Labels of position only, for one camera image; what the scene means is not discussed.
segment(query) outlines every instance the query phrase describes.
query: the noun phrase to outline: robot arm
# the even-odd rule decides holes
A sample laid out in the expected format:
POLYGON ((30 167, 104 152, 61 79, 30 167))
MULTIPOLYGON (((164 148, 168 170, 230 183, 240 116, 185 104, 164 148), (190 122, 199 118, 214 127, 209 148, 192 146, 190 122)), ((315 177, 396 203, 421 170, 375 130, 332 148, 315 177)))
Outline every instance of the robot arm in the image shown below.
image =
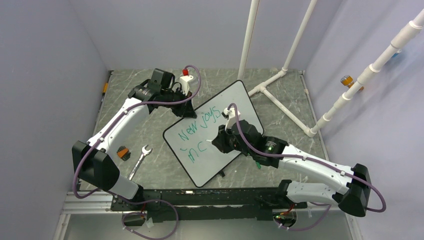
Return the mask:
POLYGON ((257 150, 265 154, 284 155, 284 157, 270 157, 253 151, 243 140, 236 123, 235 109, 225 109, 223 115, 228 119, 226 125, 219 126, 218 135, 212 144, 222 153, 240 151, 245 156, 252 156, 253 160, 264 166, 292 169, 322 183, 301 183, 291 180, 282 180, 278 186, 277 196, 295 204, 301 202, 316 202, 338 207, 353 216, 363 217, 366 214, 371 189, 346 174, 354 175, 370 183, 368 169, 360 164, 355 167, 335 164, 309 153, 303 152, 286 141, 261 135, 254 125, 246 120, 239 124, 246 140, 257 150), (337 167, 338 173, 327 166, 308 160, 314 158, 322 163, 337 167))
POLYGON ((74 144, 72 158, 75 171, 89 149, 96 144, 82 165, 78 175, 80 179, 133 202, 144 199, 143 187, 121 175, 113 160, 119 161, 117 155, 119 146, 154 109, 162 106, 171 108, 178 117, 197 117, 191 100, 180 104, 166 104, 185 100, 192 95, 188 82, 193 76, 188 75, 186 71, 177 82, 174 82, 174 79, 172 73, 155 69, 151 79, 147 79, 130 91, 123 106, 96 135, 87 143, 77 141, 74 144), (174 90, 176 83, 180 86, 174 90))

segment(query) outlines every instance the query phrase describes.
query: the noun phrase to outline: gray marble tabletop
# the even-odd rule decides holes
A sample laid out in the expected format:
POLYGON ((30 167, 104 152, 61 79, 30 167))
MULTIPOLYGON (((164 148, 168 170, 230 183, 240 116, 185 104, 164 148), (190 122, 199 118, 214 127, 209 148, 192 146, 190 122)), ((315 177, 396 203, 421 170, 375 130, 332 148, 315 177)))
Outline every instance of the gray marble tabletop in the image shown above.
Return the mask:
MULTIPOLYGON (((172 72, 177 78, 181 69, 164 69, 172 72)), ((103 128, 120 109, 128 92, 152 75, 152 69, 115 70, 109 79, 109 87, 99 113, 96 131, 103 128)), ((244 85, 249 91, 257 84, 269 79, 278 71, 271 69, 246 69, 244 85)), ((200 69, 202 85, 198 95, 193 98, 194 108, 213 97, 219 91, 237 80, 238 69, 200 69)), ((289 70, 287 74, 267 87, 282 104, 284 104, 303 123, 314 125, 312 112, 304 91, 302 80, 297 70, 289 70)), ((264 134, 286 140, 297 148, 324 158, 324 152, 318 135, 313 138, 306 136, 303 131, 288 118, 276 105, 262 93, 251 97, 253 106, 262 122, 264 134)), ((129 148, 131 158, 127 161, 116 162, 121 174, 126 176, 136 164, 142 146, 149 144, 153 151, 141 164, 132 179, 145 189, 190 189, 195 185, 190 180, 183 167, 178 162, 162 134, 166 128, 178 120, 170 109, 159 107, 141 122, 122 144, 129 148)), ((204 188, 254 188, 276 187, 282 179, 293 181, 313 182, 295 171, 276 169, 262 166, 258 169, 251 157, 243 155, 234 159, 224 168, 225 177, 215 176, 204 188)), ((81 190, 91 190, 94 186, 83 182, 81 190)))

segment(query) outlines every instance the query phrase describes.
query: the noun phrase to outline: wrench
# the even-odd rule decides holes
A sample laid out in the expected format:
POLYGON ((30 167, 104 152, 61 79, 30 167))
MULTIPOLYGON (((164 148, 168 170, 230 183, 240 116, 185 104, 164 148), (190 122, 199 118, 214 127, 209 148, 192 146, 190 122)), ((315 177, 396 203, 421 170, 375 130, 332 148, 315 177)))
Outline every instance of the wrench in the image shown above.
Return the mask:
POLYGON ((128 177, 127 177, 130 181, 132 181, 132 180, 133 180, 134 175, 136 174, 137 170, 139 169, 140 165, 141 165, 141 164, 142 164, 142 162, 143 162, 143 159, 144 159, 147 155, 149 155, 149 154, 152 152, 152 150, 153 150, 152 148, 150 148, 150 150, 147 150, 147 149, 146 149, 148 146, 149 146, 149 145, 145 145, 145 146, 141 149, 141 155, 140 155, 140 158, 138 159, 138 161, 137 161, 137 163, 135 164, 134 168, 131 170, 131 172, 129 173, 129 175, 128 175, 128 177))

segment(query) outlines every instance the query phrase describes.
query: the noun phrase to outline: wall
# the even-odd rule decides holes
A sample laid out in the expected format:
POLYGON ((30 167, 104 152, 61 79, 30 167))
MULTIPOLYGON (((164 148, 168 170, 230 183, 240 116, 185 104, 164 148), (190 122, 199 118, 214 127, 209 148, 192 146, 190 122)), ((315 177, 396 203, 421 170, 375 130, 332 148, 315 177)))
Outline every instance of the wall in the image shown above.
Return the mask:
POLYGON ((67 0, 10 0, 0 76, 0 238, 52 239, 108 72, 67 0))
MULTIPOLYGON (((70 0, 107 67, 238 68, 249 0, 70 0)), ((281 68, 309 0, 259 4, 247 68, 281 68)), ((294 54, 304 70, 342 0, 320 0, 294 54)))
MULTIPOLYGON (((423 8, 421 0, 342 3, 306 69, 317 117, 346 91, 340 78, 358 77, 423 8)), ((322 129, 330 159, 366 165, 387 201, 386 212, 359 220, 364 239, 423 238, 423 50, 421 32, 322 129)), ((381 206, 376 194, 369 206, 381 206)))

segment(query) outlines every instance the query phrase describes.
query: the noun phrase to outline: white pipe frame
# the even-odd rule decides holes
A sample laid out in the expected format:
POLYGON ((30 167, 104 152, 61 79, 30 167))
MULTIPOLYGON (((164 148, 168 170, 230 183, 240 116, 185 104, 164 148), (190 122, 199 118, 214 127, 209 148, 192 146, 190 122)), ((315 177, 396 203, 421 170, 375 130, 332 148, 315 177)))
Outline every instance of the white pipe frame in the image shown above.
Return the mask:
POLYGON ((409 21, 408 24, 399 31, 399 33, 391 40, 390 45, 377 58, 377 60, 365 68, 365 70, 357 77, 357 80, 352 87, 337 99, 332 108, 328 112, 324 113, 316 125, 306 134, 309 137, 313 137, 317 134, 319 129, 326 126, 333 118, 334 114, 345 106, 363 86, 365 86, 378 72, 380 72, 382 67, 398 50, 402 49, 411 39, 420 33, 421 29, 423 29, 423 25, 424 9, 414 20, 409 21))
MULTIPOLYGON (((267 96, 278 108, 280 108, 283 113, 285 113, 294 123, 296 123, 306 134, 309 132, 309 127, 307 127, 299 118, 297 118, 292 112, 289 111, 287 107, 285 107, 280 101, 278 101, 268 90, 267 86, 271 83, 273 83, 275 80, 283 77, 286 75, 290 61, 293 58, 293 55, 295 54, 295 50, 298 47, 299 41, 301 40, 301 37, 305 31, 306 25, 309 21, 309 18, 312 15, 312 12, 314 10, 314 7, 317 3, 317 0, 311 0, 309 3, 309 6, 306 10, 305 16, 303 17, 302 23, 300 24, 299 30, 297 31, 296 37, 294 38, 293 44, 291 45, 290 51, 288 52, 288 56, 285 60, 284 66, 282 69, 274 76, 272 76, 270 79, 260 83, 259 85, 255 86, 251 91, 248 92, 249 97, 253 96, 256 93, 263 93, 265 96, 267 96)), ((250 6, 250 13, 249 18, 247 21, 247 29, 246 29, 246 35, 244 37, 244 44, 243 44, 243 52, 241 54, 241 61, 240 61, 240 68, 238 69, 238 77, 237 79, 242 80, 243 75, 246 68, 246 61, 248 58, 248 52, 249 52, 249 46, 252 40, 252 33, 253 33, 253 25, 255 24, 254 21, 256 19, 256 12, 258 10, 258 4, 259 1, 252 0, 251 6, 250 6)))

